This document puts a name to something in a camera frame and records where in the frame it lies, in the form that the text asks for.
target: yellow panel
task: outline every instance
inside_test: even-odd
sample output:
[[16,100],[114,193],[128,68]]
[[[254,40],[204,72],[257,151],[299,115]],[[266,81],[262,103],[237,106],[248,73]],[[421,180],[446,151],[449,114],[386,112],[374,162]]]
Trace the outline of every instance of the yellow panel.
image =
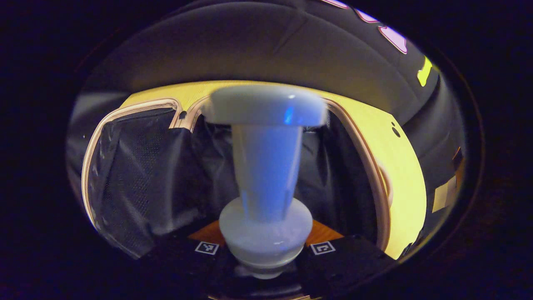
[[[248,84],[280,85],[254,81],[182,83],[132,94],[121,107],[171,97],[181,103],[183,110],[187,110],[196,100],[211,94],[216,89]],[[391,235],[385,253],[397,259],[405,247],[416,240],[424,225],[426,212],[424,178],[411,143],[391,114],[350,98],[306,89],[344,107],[357,124],[372,154],[387,169],[394,199],[391,206]],[[400,133],[400,137],[392,131],[392,123],[395,124],[394,127]]]
[[425,57],[424,66],[422,67],[421,70],[419,70],[416,73],[416,77],[418,78],[418,81],[420,82],[421,86],[426,86],[427,78],[430,75],[430,71],[431,71],[431,67],[432,66],[433,65],[431,64],[430,60],[427,57]]

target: small hole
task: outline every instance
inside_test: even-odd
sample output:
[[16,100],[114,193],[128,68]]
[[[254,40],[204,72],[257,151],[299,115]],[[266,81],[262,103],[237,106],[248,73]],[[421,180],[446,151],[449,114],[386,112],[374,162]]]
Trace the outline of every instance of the small hole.
[[400,137],[400,133],[398,132],[398,130],[396,130],[396,128],[392,128],[392,131],[394,132],[394,134],[397,136],[397,137]]

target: pink light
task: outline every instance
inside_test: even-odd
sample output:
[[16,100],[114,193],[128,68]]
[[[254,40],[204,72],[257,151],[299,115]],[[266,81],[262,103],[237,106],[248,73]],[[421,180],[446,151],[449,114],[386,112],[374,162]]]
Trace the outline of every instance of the pink light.
[[329,3],[331,5],[337,6],[339,8],[342,8],[342,9],[348,9],[348,5],[337,0],[322,0],[322,1]]
[[390,27],[378,26],[379,32],[387,39],[391,44],[400,50],[401,53],[407,54],[407,40],[399,33],[394,31]]
[[356,10],[357,15],[361,18],[361,20],[365,21],[366,23],[377,23],[378,20],[372,18],[371,16],[365,14],[364,12],[360,10]]

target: orange surface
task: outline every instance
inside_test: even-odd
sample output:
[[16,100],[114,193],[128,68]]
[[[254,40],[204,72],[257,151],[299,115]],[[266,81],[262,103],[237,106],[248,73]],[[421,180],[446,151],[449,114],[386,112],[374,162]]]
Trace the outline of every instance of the orange surface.
[[[310,244],[322,243],[330,240],[340,239],[342,237],[343,235],[340,233],[318,221],[313,220],[313,227],[311,228],[309,237],[305,241],[305,245],[309,246]],[[188,236],[188,238],[197,241],[215,243],[221,246],[226,244],[224,237],[222,236],[222,232],[220,232],[218,220],[191,234]]]

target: white cap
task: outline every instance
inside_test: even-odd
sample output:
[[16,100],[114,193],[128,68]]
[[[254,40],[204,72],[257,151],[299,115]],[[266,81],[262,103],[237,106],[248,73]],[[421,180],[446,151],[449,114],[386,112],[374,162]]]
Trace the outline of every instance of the white cap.
[[239,85],[211,94],[202,113],[216,124],[320,126],[326,122],[325,102],[292,86]]

